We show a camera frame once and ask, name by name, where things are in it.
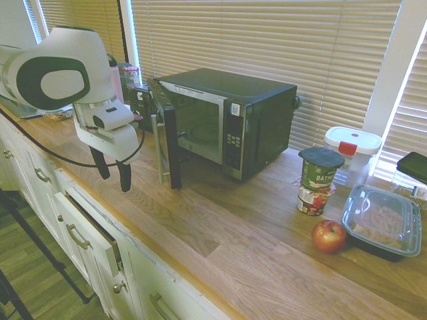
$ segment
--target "microwave door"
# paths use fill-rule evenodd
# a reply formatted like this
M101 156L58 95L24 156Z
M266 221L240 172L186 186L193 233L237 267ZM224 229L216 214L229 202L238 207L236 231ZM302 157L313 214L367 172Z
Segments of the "microwave door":
M149 80L148 85L153 99L153 110L157 110L156 114L151 115L151 122L159 179L163 183L165 181L164 176L170 175L171 188L177 189L182 187L182 184L181 168L179 167L176 112L170 100L164 94L161 85L156 80Z

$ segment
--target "bottle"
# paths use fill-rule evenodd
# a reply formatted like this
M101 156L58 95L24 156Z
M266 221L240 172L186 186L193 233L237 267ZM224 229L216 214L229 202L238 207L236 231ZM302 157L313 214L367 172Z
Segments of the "bottle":
M107 53L108 57L108 63L109 68L111 69L111 84L113 85L113 88L115 90L115 96L122 102L125 103L123 100L123 91L121 90L121 82L120 82L120 74L119 74L119 67L117 66L117 61L114 59L113 55Z

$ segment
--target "wooden countertop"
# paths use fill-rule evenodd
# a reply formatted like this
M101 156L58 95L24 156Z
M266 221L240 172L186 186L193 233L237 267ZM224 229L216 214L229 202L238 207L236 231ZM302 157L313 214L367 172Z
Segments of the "wooden countertop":
M20 124L51 150L93 163L72 120ZM292 185L302 167L297 151L284 151L246 183L195 157L182 164L183 188L171 190L168 181L159 183L147 132L127 193L120 191L117 168L103 180L96 169L59 163L231 319L427 319L426 232L421 254L399 262L351 245L337 255L319 252L313 226L340 221L350 190L338 186L320 217L299 212Z

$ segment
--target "black container base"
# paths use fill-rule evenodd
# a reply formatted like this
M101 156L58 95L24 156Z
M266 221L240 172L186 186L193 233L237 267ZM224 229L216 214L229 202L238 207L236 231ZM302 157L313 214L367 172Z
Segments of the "black container base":
M367 253L370 253L371 255L375 255L391 262L399 262L400 260L402 260L402 258L404 258L402 255L398 255L397 253L389 252L387 250L378 248L365 241L355 238L352 235L347 235L347 243Z

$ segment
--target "red apple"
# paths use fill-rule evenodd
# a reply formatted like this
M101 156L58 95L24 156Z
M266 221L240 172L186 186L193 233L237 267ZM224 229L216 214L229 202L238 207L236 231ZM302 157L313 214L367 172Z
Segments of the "red apple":
M333 220L322 220L314 226L313 244L324 253L337 253L346 243L346 230Z

